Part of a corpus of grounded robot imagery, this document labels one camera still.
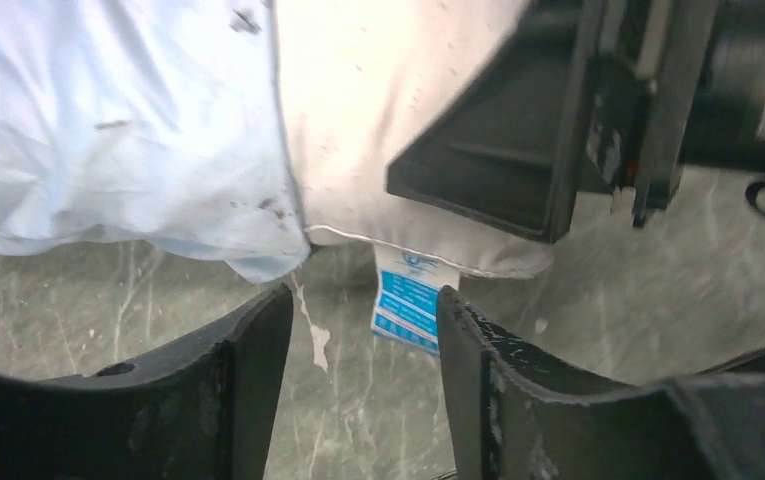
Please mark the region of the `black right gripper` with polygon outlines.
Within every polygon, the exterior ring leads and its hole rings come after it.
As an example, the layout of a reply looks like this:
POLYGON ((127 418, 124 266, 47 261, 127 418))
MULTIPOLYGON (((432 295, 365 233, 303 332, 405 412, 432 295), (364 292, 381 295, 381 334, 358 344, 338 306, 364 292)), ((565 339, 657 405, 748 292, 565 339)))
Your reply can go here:
MULTIPOLYGON (((590 87, 580 159, 644 227, 670 204, 717 1, 599 1, 582 15, 590 87)), ((388 166, 387 193, 551 244, 569 230, 560 161, 578 13, 529 13, 388 166)))

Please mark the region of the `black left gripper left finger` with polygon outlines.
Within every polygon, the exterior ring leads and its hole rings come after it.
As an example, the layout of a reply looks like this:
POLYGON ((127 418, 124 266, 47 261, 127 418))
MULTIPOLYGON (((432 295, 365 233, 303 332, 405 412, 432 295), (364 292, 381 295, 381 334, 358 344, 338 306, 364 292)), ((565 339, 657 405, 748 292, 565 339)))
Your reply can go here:
POLYGON ((0 375, 0 479, 260 479, 290 344, 278 285, 92 376, 0 375))

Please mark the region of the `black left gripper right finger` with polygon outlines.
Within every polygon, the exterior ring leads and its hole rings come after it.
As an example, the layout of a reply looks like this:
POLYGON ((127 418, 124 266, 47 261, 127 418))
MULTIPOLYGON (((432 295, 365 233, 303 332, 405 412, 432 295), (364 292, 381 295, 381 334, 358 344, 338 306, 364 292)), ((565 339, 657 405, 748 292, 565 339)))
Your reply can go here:
POLYGON ((457 479, 765 479, 765 348, 640 386, 438 296, 457 479))

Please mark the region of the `white pillow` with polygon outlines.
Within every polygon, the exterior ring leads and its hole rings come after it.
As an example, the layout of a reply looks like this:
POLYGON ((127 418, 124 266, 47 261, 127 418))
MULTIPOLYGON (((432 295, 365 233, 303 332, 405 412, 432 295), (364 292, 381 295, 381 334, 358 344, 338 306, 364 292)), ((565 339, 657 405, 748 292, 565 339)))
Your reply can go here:
POLYGON ((305 228, 489 278, 530 278, 546 246, 390 195, 388 165, 508 39, 525 1, 278 1, 280 89, 305 228))

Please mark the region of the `light blue pillowcase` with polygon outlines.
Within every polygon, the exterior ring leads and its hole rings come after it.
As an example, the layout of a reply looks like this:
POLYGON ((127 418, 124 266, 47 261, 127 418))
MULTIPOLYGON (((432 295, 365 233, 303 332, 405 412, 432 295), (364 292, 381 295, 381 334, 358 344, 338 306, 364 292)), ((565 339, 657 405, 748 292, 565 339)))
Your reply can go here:
POLYGON ((276 33, 269 1, 0 1, 0 255, 144 240, 294 270, 276 33))

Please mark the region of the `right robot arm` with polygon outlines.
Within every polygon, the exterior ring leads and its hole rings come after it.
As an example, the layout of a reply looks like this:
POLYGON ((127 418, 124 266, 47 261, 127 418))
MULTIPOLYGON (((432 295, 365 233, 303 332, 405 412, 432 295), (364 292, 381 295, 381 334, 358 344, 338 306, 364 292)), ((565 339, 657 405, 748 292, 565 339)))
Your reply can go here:
POLYGON ((578 193, 640 228, 686 166, 754 173, 765 218, 765 1, 536 1, 386 190, 554 243, 578 193))

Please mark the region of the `white pillow care label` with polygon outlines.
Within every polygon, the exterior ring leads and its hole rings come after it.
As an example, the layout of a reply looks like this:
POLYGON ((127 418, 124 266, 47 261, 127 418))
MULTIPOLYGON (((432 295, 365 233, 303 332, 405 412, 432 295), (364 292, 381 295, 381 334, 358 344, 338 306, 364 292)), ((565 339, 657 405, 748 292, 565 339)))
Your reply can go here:
POLYGON ((373 248, 378 290, 371 330, 432 355, 439 353, 437 304, 442 287, 458 287, 460 272, 437 260, 396 248, 373 248))

